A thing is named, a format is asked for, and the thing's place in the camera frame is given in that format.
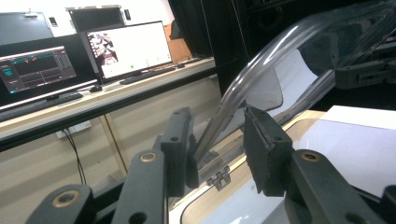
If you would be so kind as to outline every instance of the gray panel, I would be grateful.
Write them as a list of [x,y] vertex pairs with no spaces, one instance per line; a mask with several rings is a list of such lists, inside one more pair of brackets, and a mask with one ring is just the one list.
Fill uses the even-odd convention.
[[283,200],[277,208],[262,222],[262,224],[290,223],[288,213],[285,209],[285,201]]
[[0,45],[53,37],[42,12],[25,17],[22,12],[0,13]]

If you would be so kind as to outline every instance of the clear plastic sheet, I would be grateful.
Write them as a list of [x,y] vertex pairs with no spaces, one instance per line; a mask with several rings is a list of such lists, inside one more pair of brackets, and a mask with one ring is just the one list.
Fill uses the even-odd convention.
[[[395,9],[395,1],[340,8],[299,21],[273,39],[225,92],[198,141],[199,168],[210,165],[214,174],[243,153],[239,147],[222,154],[229,159],[208,164],[219,159],[211,148],[243,127],[246,105],[268,111],[282,125],[317,102],[334,86],[334,68],[367,61],[393,32]],[[203,180],[211,173],[205,170]]]

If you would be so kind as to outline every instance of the computer monitor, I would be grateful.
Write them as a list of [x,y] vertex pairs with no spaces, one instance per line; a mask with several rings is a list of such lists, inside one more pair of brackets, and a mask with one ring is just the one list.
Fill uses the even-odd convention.
[[0,111],[98,81],[78,35],[0,46]]
[[161,21],[90,31],[86,37],[103,83],[172,63]]
[[68,12],[77,32],[125,25],[119,7],[68,9]]

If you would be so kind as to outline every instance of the desk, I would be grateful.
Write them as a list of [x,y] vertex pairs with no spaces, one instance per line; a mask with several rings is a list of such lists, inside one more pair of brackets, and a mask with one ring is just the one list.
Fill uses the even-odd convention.
[[1,122],[0,152],[214,74],[214,60],[206,59],[134,84],[114,83],[75,102]]

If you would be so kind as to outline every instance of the brass insert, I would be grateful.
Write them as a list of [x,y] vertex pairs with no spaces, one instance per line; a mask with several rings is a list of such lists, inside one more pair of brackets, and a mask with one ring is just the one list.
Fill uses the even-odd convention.
[[314,152],[303,152],[301,154],[301,157],[306,160],[306,161],[320,161],[320,156],[317,153]]
[[143,162],[150,162],[157,160],[157,154],[153,152],[147,152],[140,156],[140,160]]
[[52,201],[54,207],[66,207],[78,200],[79,191],[77,189],[69,189],[60,193]]

